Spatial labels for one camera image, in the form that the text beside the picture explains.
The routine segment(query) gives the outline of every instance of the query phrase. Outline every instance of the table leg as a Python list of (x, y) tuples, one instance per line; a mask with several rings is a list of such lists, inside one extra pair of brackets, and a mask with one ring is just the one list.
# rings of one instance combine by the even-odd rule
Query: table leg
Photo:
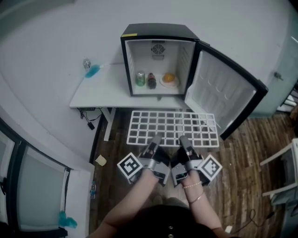
[(116, 108), (113, 107), (111, 113), (108, 111), (108, 109), (106, 107), (103, 107), (101, 110), (102, 110), (102, 113), (103, 113), (104, 117), (108, 121), (108, 125), (107, 125), (107, 128), (106, 128), (106, 133), (104, 134), (103, 140), (108, 141), (108, 139), (110, 137), (112, 125), (113, 125), (113, 120), (114, 120)]
[(269, 191), (269, 192), (264, 192), (262, 194), (262, 196), (265, 197), (265, 196), (268, 196), (268, 195), (271, 195), (271, 194), (275, 194), (275, 193), (287, 191), (287, 190), (290, 190), (290, 189), (295, 188), (297, 186), (298, 186), (297, 183), (293, 183), (293, 184), (287, 185), (287, 186), (285, 186), (283, 188), (279, 188), (279, 189), (272, 190), (272, 191)]
[(281, 149), (279, 152), (277, 152), (276, 154), (272, 155), (271, 157), (265, 159), (264, 161), (262, 161), (260, 163), (260, 166), (263, 166), (267, 163), (269, 163), (270, 161), (276, 159), (278, 156), (281, 156), (282, 154), (286, 153), (288, 150), (290, 150), (292, 147), (292, 143), (288, 144), (285, 148)]

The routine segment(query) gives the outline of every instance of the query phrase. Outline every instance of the white grid tray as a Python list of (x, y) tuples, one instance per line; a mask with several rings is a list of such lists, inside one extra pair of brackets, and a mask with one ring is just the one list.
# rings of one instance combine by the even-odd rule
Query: white grid tray
[(147, 145), (159, 134), (160, 146), (179, 147), (185, 135), (193, 147), (219, 147), (213, 114), (194, 112), (133, 111), (127, 144)]

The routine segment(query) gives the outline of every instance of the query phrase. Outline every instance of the blue cloth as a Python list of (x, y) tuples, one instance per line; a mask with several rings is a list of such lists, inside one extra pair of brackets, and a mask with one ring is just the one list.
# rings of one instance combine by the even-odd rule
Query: blue cloth
[(59, 226), (68, 226), (71, 228), (76, 228), (78, 224), (74, 219), (67, 218), (66, 213), (64, 211), (61, 211), (59, 213)]
[(95, 75), (100, 70), (99, 65), (92, 65), (89, 69), (89, 72), (85, 74), (86, 78), (91, 78), (93, 75)]

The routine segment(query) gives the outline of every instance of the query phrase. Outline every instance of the person's arm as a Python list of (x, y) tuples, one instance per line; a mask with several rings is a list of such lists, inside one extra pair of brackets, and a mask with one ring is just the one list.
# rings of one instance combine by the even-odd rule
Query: person's arm
[[(181, 183), (183, 187), (185, 187), (199, 182), (200, 176), (198, 172), (191, 170)], [(195, 221), (209, 227), (219, 238), (229, 238), (229, 234), (222, 229), (219, 217), (211, 207), (206, 194), (203, 193), (204, 189), (202, 184), (185, 188), (184, 191)]]
[(158, 179), (151, 170), (143, 169), (141, 177), (130, 192), (106, 215), (100, 226), (88, 238), (113, 237), (120, 226), (135, 217), (157, 182)]

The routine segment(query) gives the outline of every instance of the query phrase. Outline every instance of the fridge door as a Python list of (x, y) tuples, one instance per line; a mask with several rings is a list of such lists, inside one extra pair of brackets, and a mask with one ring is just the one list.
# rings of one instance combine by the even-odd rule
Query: fridge door
[(236, 62), (198, 42), (200, 53), (185, 103), (197, 113), (212, 113), (226, 139), (266, 95), (266, 86)]

